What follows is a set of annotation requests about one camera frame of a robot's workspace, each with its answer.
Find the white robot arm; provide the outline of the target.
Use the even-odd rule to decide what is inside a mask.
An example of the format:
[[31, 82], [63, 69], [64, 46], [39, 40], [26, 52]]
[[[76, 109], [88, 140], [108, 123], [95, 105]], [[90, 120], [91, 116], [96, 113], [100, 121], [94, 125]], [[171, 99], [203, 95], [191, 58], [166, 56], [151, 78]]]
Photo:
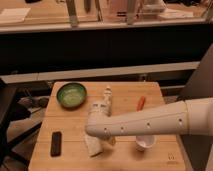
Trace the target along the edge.
[[112, 117], [90, 114], [85, 132], [103, 139], [168, 134], [213, 137], [213, 98], [178, 101]]

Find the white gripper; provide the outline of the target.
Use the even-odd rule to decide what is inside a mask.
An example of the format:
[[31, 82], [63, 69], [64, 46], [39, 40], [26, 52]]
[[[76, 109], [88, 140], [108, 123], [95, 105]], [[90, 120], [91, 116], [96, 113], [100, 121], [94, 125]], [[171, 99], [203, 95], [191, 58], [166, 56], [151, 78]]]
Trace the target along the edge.
[[110, 105], [105, 101], [93, 102], [89, 109], [89, 116], [92, 115], [110, 116]]

